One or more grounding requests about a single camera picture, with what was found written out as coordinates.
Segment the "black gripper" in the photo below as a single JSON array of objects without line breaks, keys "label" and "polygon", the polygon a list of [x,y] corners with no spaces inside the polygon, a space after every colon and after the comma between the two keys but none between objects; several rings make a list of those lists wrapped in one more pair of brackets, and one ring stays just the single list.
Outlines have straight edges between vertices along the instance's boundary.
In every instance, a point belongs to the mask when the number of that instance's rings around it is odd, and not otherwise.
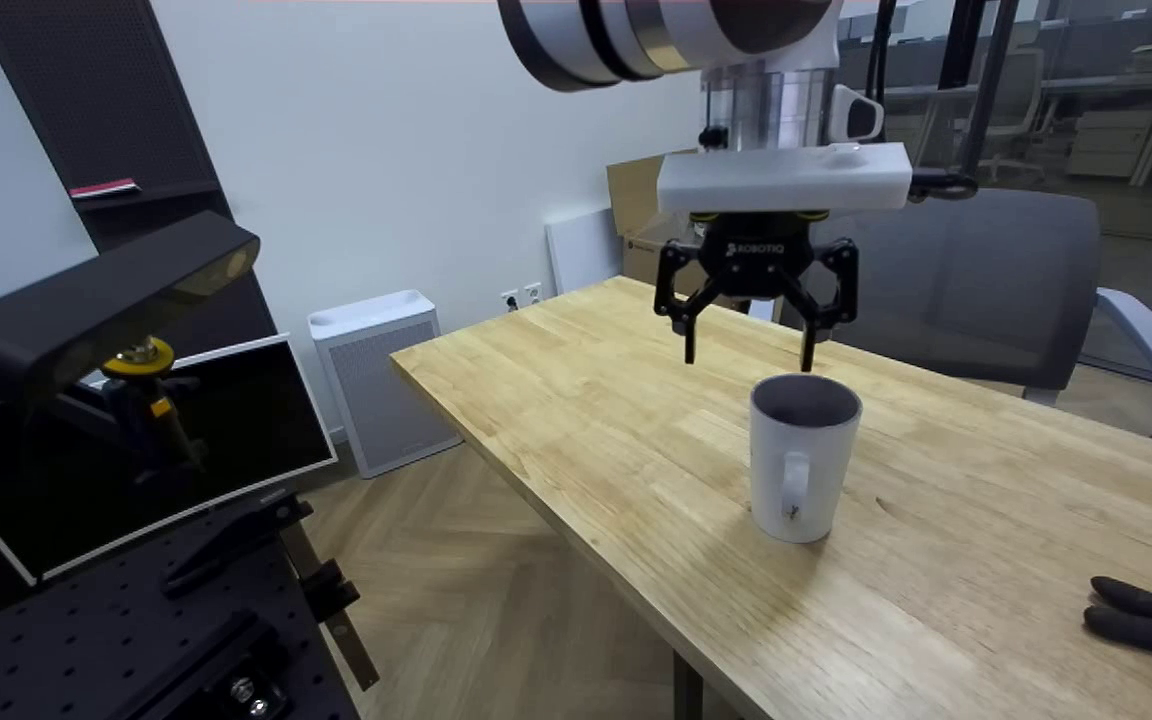
[{"label": "black gripper", "polygon": [[[704,285],[682,292],[675,276],[696,266]],[[808,271],[833,276],[833,298],[815,300]],[[814,250],[808,219],[795,211],[723,211],[704,227],[702,250],[668,241],[655,261],[651,313],[686,339],[686,362],[696,362],[696,322],[721,298],[784,298],[802,316],[802,370],[815,363],[815,339],[858,322],[861,250],[851,241]]]}]

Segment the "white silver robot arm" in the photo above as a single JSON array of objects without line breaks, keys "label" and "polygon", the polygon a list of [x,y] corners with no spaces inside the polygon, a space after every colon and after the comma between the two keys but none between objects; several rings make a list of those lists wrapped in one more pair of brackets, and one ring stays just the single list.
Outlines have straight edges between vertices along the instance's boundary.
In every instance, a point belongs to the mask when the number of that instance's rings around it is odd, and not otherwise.
[{"label": "white silver robot arm", "polygon": [[704,129],[655,177],[655,300],[686,362],[721,298],[790,300],[815,338],[851,323],[861,250],[814,245],[833,211],[902,209],[914,165],[883,104],[837,80],[844,0],[498,0],[519,70],[552,92],[696,72]]}]

